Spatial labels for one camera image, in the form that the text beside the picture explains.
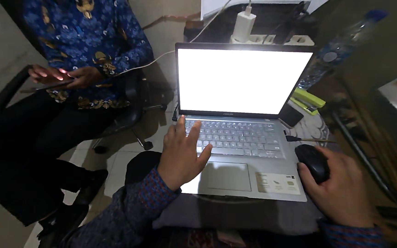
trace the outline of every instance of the computer mouse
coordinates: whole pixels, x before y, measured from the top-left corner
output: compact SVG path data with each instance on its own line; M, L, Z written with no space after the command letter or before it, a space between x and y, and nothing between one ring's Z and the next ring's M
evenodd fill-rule
M316 183L320 184L330 178L327 159L314 146L307 144L299 145L295 148L295 154L298 160L309 168Z

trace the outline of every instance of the black office chair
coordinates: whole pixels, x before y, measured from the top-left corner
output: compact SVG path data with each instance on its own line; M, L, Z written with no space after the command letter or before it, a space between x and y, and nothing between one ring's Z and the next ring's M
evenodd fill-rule
M33 47L35 47L36 50L41 53L42 56L44 56L39 41L37 40L35 34L30 30L30 27L25 23L22 16L23 0L0 0L0 3L19 27L19 29L23 32L25 37L33 45ZM7 107L13 96L18 92L20 87L29 77L29 68L30 65L25 66L0 92L0 113ZM165 104L147 106L149 104L149 94L147 87L145 87L145 81L146 79L141 70L133 70L127 73L127 81L124 82L124 90L131 105L130 107L125 108L123 112L113 121L113 123L100 135L93 137L93 139L98 139L97 142L92 146L96 153L102 154L107 151L106 147L99 146L100 140L103 137L128 129L133 131L138 142L145 150L152 149L153 144L140 139L133 130L133 127L140 121L146 110L161 109L165 111L167 106Z

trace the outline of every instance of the plastic bottle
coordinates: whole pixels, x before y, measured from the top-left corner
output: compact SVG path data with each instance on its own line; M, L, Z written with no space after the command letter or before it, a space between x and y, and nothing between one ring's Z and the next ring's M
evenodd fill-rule
M298 83L298 87L303 90L309 89L326 73L341 64L370 38L374 25L387 15L388 12L384 10L371 10L367 12L363 20L341 31L317 52L304 73L305 77Z

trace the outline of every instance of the laptop screen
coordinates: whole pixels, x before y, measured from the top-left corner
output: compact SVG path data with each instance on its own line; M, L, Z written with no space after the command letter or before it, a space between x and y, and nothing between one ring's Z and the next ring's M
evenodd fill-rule
M279 114L312 52L178 49L182 110Z

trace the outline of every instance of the laptop keyboard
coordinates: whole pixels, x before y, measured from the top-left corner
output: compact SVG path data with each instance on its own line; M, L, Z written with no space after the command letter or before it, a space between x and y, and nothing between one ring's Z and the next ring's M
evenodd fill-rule
M195 120L186 120L188 135ZM211 143L213 154L283 158L274 123L201 121L197 153Z

